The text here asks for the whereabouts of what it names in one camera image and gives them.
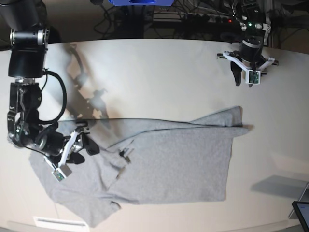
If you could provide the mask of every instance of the white vent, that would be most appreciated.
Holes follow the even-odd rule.
[[[84,221],[69,221],[54,218],[33,217],[37,227],[71,231],[71,232],[89,232],[89,227]]]

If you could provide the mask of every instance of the table surface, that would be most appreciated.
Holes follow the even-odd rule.
[[[68,91],[69,117],[158,118],[189,121],[239,105],[251,131],[233,142],[226,200],[172,205],[122,205],[92,231],[273,231],[287,221],[309,180],[309,56],[264,49],[279,60],[261,85],[235,86],[227,60],[216,53],[237,44],[186,40],[110,40],[49,46],[45,67]],[[10,52],[0,53],[0,226],[34,224],[33,216],[80,220],[54,204],[29,163],[29,152],[7,143]],[[40,118],[61,108],[60,85],[48,78]]]

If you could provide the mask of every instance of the cloth fold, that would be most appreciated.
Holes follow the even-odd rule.
[[[240,107],[191,122],[100,119],[89,125],[100,154],[81,151],[85,163],[68,164],[67,179],[57,182],[38,153],[30,163],[49,197],[91,227],[118,203],[223,201],[233,138],[248,132]],[[75,127],[63,121],[58,131],[68,135]]]

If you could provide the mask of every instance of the blue object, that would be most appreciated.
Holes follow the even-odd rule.
[[[115,6],[171,6],[174,0],[109,0]]]

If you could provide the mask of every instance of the grey fabric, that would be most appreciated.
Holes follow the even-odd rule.
[[[69,134],[75,122],[59,124]],[[235,107],[190,123],[155,119],[89,121],[98,155],[83,150],[85,163],[68,164],[62,182],[51,175],[42,155],[31,166],[49,197],[95,227],[118,203],[160,204],[224,201],[233,137],[247,133]],[[119,150],[127,149],[125,156]]]

